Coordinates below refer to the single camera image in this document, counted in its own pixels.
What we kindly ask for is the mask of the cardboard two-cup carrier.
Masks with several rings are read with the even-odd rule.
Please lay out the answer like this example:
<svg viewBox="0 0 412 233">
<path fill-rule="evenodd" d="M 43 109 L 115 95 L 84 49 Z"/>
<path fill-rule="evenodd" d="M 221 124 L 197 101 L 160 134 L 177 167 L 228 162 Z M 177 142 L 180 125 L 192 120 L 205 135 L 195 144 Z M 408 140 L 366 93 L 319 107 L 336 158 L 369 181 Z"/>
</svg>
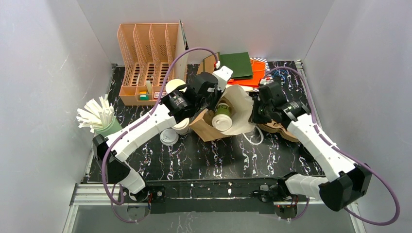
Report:
<svg viewBox="0 0 412 233">
<path fill-rule="evenodd" d="M 268 133 L 278 133 L 280 136 L 288 141 L 298 143 L 300 142 L 291 132 L 287 131 L 280 123 L 272 121 L 266 124 L 257 125 L 262 131 Z"/>
</svg>

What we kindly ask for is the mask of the tan paper bag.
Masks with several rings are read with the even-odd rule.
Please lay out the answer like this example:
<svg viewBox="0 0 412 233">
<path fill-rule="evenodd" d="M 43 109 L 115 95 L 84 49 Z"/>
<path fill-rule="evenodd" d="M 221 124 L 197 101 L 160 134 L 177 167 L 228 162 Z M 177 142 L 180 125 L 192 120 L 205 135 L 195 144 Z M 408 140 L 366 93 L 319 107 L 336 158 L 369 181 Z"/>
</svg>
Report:
<svg viewBox="0 0 412 233">
<path fill-rule="evenodd" d="M 250 121 L 253 103 L 240 85 L 231 85 L 215 110 L 203 110 L 189 126 L 205 142 L 249 133 L 258 127 Z"/>
</svg>

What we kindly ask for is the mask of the stack of paper cups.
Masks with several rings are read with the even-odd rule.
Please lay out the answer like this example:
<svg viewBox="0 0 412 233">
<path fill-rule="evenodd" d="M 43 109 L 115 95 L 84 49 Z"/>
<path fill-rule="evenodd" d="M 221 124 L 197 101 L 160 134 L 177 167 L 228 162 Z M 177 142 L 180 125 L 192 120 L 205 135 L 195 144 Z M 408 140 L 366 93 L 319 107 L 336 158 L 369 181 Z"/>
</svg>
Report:
<svg viewBox="0 0 412 233">
<path fill-rule="evenodd" d="M 175 90 L 177 87 L 186 84 L 185 81 L 181 79 L 173 79 L 168 81 L 168 83 L 165 85 L 165 91 L 167 94 L 171 93 L 173 90 Z"/>
</svg>

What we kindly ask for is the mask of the green paper cup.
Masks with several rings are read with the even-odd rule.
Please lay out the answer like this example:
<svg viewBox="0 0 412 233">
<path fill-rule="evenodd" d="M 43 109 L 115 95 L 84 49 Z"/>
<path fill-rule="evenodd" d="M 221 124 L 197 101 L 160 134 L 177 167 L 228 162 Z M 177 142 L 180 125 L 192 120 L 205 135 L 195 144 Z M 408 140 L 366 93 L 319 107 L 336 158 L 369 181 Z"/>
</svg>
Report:
<svg viewBox="0 0 412 233">
<path fill-rule="evenodd" d="M 218 131 L 226 131 L 232 126 L 231 110 L 228 104 L 221 102 L 217 105 L 212 126 Z"/>
</svg>

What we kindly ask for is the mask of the single paper cup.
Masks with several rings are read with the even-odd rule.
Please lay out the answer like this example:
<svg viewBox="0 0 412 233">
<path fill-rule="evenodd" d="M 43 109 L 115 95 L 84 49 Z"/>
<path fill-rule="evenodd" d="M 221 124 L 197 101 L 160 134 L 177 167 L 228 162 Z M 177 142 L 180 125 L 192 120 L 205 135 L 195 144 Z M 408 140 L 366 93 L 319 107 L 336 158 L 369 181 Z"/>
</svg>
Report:
<svg viewBox="0 0 412 233">
<path fill-rule="evenodd" d="M 172 129 L 174 129 L 179 135 L 186 135 L 189 131 L 189 123 L 190 119 L 185 118 L 178 124 L 174 125 Z"/>
</svg>

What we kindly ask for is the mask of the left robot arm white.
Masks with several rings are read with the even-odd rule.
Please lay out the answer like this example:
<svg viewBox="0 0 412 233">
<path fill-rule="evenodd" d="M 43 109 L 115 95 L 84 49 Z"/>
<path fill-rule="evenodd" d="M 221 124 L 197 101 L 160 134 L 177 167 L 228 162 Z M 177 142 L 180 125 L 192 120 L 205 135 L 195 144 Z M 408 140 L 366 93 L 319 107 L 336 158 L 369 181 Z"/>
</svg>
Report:
<svg viewBox="0 0 412 233">
<path fill-rule="evenodd" d="M 134 169 L 124 164 L 141 145 L 204 108 L 213 109 L 221 98 L 232 73 L 216 70 L 202 72 L 192 80 L 175 87 L 159 100 L 152 110 L 127 127 L 108 136 L 96 135 L 93 140 L 95 159 L 101 163 L 101 175 L 106 194 L 115 204 L 107 183 L 119 184 L 136 194 L 146 183 Z"/>
</svg>

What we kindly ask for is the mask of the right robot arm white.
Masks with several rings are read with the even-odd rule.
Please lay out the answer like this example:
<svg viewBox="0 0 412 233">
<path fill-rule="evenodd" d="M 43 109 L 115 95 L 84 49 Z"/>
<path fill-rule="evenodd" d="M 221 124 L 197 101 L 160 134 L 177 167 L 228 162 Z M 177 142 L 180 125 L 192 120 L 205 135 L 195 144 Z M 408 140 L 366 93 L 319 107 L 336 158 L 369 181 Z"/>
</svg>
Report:
<svg viewBox="0 0 412 233">
<path fill-rule="evenodd" d="M 291 172 L 277 180 L 275 192 L 279 197 L 314 197 L 337 212 L 366 194 L 371 172 L 339 154 L 320 137 L 305 104 L 287 101 L 280 84 L 275 82 L 260 86 L 253 101 L 250 121 L 281 124 L 303 144 L 325 174 L 315 177 Z"/>
</svg>

